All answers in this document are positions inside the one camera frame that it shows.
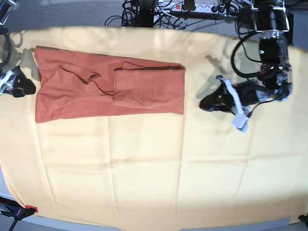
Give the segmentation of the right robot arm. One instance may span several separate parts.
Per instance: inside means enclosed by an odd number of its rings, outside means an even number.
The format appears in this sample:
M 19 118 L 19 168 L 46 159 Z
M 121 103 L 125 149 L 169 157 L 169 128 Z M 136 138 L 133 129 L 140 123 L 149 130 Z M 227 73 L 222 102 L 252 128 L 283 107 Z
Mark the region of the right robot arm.
M 26 95 L 35 94 L 36 86 L 30 79 L 26 78 L 24 73 L 21 71 L 20 66 L 16 66 L 7 71 L 3 70 L 8 64 L 12 54 L 9 31 L 4 27 L 4 25 L 9 18 L 11 11 L 17 4 L 17 0 L 2 0 L 0 2 L 0 34 L 4 36 L 7 44 L 7 56 L 0 64 L 0 94 L 9 94 L 15 98 L 20 98 Z

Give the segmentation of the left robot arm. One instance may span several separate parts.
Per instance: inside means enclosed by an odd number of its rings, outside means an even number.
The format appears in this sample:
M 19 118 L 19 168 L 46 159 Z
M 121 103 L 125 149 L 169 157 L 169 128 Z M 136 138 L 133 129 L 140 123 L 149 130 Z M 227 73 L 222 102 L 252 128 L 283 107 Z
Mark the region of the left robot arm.
M 235 16 L 235 28 L 239 42 L 231 54 L 231 67 L 237 76 L 245 81 L 231 84 L 235 91 L 227 89 L 227 81 L 217 76 L 220 86 L 215 92 L 200 101 L 200 109 L 221 111 L 236 115 L 243 110 L 251 116 L 253 109 L 261 104 L 284 101 L 292 93 L 292 67 L 288 57 L 287 35 L 291 33 L 283 0 L 252 0 L 246 7 L 227 11 Z M 235 55 L 240 47 L 251 37 L 260 35 L 258 63 L 260 70 L 243 73 L 235 65 Z

